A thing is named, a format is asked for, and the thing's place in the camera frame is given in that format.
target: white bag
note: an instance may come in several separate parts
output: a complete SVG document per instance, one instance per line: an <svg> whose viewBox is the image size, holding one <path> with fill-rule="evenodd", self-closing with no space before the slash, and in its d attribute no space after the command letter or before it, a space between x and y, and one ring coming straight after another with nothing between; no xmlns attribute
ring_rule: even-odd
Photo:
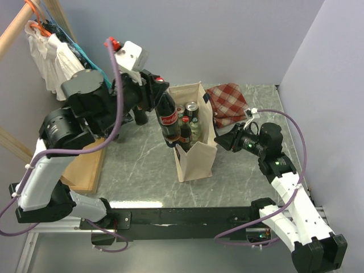
<svg viewBox="0 0 364 273"><path fill-rule="evenodd" d="M69 49L67 43L62 43L55 34L50 37L43 37L39 29L33 30L30 27L31 24L38 23L28 21L25 25L30 54L45 80L47 90L56 93L57 100L64 101L65 96L61 84L85 68Z"/></svg>
<svg viewBox="0 0 364 273"><path fill-rule="evenodd" d="M211 168L216 157L216 137L212 120L212 107L209 101L205 102L205 90L200 83L170 87L169 93L176 105L185 105L187 102L197 102L198 119L201 123L202 142L197 142L188 152L177 144L175 160L179 182L196 180L212 176Z"/></svg>

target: coca-cola bottle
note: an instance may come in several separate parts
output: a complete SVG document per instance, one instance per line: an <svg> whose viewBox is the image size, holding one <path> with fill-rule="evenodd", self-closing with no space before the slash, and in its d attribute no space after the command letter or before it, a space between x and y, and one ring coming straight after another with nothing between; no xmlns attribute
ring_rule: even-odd
<svg viewBox="0 0 364 273"><path fill-rule="evenodd" d="M176 104L171 95L167 91L163 92L155 107L157 119L162 128L164 138L173 142L180 138L181 129L178 124L178 114Z"/></svg>
<svg viewBox="0 0 364 273"><path fill-rule="evenodd" d="M188 152L191 149L191 140L192 140L192 132L191 128L188 125L189 117L186 115L182 118L182 126L181 126L181 136L179 140L179 145L181 145L182 149L185 152Z"/></svg>

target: paper bag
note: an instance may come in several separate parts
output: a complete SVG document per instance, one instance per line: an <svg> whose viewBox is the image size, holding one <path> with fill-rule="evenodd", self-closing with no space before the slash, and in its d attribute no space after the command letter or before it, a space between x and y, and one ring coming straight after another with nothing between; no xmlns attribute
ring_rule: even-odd
<svg viewBox="0 0 364 273"><path fill-rule="evenodd" d="M216 157L216 137L213 127L212 107L209 101L205 102L205 90L200 83L170 87L169 93L176 105L185 105L187 102L197 102L198 119L201 123L201 139L192 148L185 152L179 144L174 150L177 175L179 182L196 180L212 176L211 168Z"/></svg>

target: folded cloth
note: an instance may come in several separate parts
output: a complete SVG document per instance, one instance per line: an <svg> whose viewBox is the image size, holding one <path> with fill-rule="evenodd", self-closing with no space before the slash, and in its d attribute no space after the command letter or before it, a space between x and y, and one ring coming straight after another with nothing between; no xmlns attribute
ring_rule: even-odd
<svg viewBox="0 0 364 273"><path fill-rule="evenodd" d="M210 95L215 124L218 128L246 118L244 110L249 106L244 99L239 85L228 83L206 90Z"/></svg>

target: marble table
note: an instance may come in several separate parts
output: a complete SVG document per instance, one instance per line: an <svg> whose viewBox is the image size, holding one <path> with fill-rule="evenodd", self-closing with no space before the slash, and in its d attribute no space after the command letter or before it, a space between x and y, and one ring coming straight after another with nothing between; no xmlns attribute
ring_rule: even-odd
<svg viewBox="0 0 364 273"><path fill-rule="evenodd" d="M209 88L215 85L203 85ZM250 107L283 110L274 85L240 85ZM114 208L187 208L202 206L250 206L253 200L280 197L259 170L257 157L242 150L225 151L218 146L212 177L180 183L172 149L162 137L155 113L149 122L121 128L120 137L106 151L96 194ZM275 122L282 127L283 151L300 171L286 119L261 113L258 125Z"/></svg>

